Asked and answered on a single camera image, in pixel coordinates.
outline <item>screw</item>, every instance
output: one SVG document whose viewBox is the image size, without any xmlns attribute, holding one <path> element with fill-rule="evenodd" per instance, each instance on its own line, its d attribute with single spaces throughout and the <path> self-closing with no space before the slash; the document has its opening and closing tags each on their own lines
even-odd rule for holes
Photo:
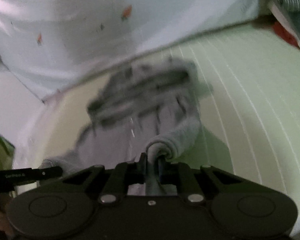
<svg viewBox="0 0 300 240">
<path fill-rule="evenodd" d="M 156 204 L 156 201 L 154 201 L 154 200 L 149 200 L 148 201 L 149 206 L 154 206 L 155 204 Z"/>
<path fill-rule="evenodd" d="M 204 197 L 200 194 L 191 194 L 188 196 L 188 200 L 192 203 L 198 203 L 204 200 Z"/>
<path fill-rule="evenodd" d="M 117 198 L 114 195 L 106 194 L 106 195 L 101 196 L 100 200 L 102 203 L 110 204 L 110 203 L 115 202 L 117 200 Z"/>
</svg>

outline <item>white fabric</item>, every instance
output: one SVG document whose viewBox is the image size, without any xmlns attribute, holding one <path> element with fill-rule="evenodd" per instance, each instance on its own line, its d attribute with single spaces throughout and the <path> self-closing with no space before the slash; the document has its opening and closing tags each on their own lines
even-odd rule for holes
<svg viewBox="0 0 300 240">
<path fill-rule="evenodd" d="M 0 0 L 0 55 L 44 98 L 123 60 L 257 15 L 258 0 Z"/>
</svg>

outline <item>white wall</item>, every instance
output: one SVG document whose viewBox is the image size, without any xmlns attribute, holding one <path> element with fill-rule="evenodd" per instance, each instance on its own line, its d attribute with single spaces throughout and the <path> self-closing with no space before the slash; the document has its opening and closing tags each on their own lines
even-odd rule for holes
<svg viewBox="0 0 300 240">
<path fill-rule="evenodd" d="M 0 134 L 16 144 L 18 132 L 43 103 L 10 72 L 0 72 Z"/>
</svg>

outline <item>black device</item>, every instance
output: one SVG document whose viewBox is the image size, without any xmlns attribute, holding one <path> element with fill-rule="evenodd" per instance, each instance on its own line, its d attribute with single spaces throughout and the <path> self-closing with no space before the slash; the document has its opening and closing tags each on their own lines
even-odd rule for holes
<svg viewBox="0 0 300 240">
<path fill-rule="evenodd" d="M 290 239 L 289 197 L 212 166 L 159 158 L 158 180 L 178 195 L 127 195 L 145 182 L 146 162 L 95 165 L 17 196 L 7 210 L 14 239 Z"/>
</svg>

